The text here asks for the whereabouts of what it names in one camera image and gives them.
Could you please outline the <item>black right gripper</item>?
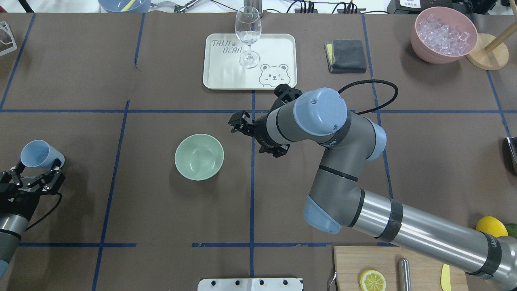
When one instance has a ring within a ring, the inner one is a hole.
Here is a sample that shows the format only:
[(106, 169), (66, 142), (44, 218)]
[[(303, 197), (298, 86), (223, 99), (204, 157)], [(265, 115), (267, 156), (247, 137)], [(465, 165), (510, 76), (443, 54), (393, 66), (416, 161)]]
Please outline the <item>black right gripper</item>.
[(268, 153), (273, 157), (286, 155), (290, 144), (279, 131), (277, 116), (282, 106), (295, 101), (302, 92), (287, 84), (280, 84), (274, 89), (277, 99), (273, 102), (268, 114), (252, 121), (248, 111), (238, 111), (234, 113), (228, 124), (231, 126), (232, 134), (240, 132), (250, 135), (261, 145), (259, 153)]

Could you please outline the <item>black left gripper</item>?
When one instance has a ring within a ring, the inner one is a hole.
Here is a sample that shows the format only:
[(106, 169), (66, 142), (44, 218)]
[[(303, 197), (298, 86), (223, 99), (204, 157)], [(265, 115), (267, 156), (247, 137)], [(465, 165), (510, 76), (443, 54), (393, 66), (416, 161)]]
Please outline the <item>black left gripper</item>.
[(25, 169), (22, 161), (9, 171), (1, 172), (1, 213), (16, 214), (30, 221), (42, 196), (57, 195), (57, 203), (39, 221), (46, 219), (56, 210), (63, 198), (59, 190), (66, 178), (61, 171), (61, 165), (61, 160), (55, 159), (50, 169), (37, 177), (21, 177)]

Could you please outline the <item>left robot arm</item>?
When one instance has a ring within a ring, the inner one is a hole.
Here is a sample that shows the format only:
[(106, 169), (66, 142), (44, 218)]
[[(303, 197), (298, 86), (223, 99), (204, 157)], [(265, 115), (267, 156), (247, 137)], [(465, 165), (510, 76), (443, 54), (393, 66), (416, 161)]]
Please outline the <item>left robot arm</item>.
[(0, 276), (7, 272), (15, 250), (26, 230), (48, 217), (58, 206), (56, 204), (47, 214), (32, 225), (29, 224), (40, 198), (44, 195), (58, 195), (65, 176), (61, 171), (62, 162), (55, 159), (46, 173), (37, 177), (22, 177), (26, 166), (19, 161), (15, 167), (1, 173), (0, 181)]

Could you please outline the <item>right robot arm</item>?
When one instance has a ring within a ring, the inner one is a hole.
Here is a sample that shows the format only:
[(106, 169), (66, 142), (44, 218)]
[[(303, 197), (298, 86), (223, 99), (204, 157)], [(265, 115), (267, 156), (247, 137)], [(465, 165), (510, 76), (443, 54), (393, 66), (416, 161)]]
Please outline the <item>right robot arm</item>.
[[(229, 125), (233, 133), (253, 137), (260, 153), (274, 157), (285, 155), (295, 142), (312, 141), (324, 148), (303, 210), (309, 225), (331, 234), (349, 227), (458, 267), (498, 290), (515, 291), (515, 238), (460, 226), (364, 188), (365, 165), (381, 157), (387, 145), (386, 132), (366, 112), (350, 111), (341, 92), (331, 88), (302, 93), (281, 84), (274, 93), (277, 99), (266, 114), (253, 120), (247, 111), (240, 111), (231, 116)], [(418, 125), (421, 130), (406, 155), (406, 166), (416, 174), (403, 170), (402, 177), (409, 179), (410, 189), (419, 184), (430, 195), (417, 194), (420, 206), (432, 210), (442, 206), (452, 212), (500, 201), (499, 195), (491, 194), (492, 186), (502, 181), (497, 175), (503, 170), (496, 164), (493, 143), (424, 141), (427, 127), (415, 114), (410, 121), (416, 125), (403, 123), (403, 127), (411, 134)]]

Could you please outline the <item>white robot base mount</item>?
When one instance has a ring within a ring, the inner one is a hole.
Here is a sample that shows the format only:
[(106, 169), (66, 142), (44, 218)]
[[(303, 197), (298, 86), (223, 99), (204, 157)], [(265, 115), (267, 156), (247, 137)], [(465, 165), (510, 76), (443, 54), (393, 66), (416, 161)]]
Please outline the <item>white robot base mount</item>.
[(303, 291), (302, 278), (205, 278), (198, 291)]

